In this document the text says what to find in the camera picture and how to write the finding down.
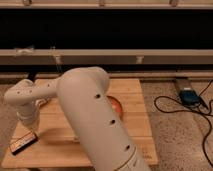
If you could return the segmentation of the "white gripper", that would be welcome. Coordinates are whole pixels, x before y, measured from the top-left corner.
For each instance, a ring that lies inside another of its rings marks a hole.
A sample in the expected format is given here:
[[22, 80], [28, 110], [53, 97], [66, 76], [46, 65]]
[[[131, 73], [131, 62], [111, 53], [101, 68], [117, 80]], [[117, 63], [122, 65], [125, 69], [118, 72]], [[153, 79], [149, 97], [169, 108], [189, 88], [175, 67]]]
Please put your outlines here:
[[18, 110], [17, 117], [21, 124], [31, 132], [37, 132], [40, 124], [40, 113], [35, 110]]

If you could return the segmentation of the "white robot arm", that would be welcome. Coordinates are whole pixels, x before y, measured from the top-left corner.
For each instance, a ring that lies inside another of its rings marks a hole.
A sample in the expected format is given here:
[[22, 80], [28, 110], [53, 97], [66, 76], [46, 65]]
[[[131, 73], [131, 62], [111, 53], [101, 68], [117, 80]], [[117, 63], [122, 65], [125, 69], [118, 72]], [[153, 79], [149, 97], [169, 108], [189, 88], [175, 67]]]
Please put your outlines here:
[[43, 85], [23, 79], [4, 94], [31, 129], [39, 118], [35, 101], [56, 97], [96, 171], [151, 171], [106, 96], [108, 73], [100, 67], [71, 69]]

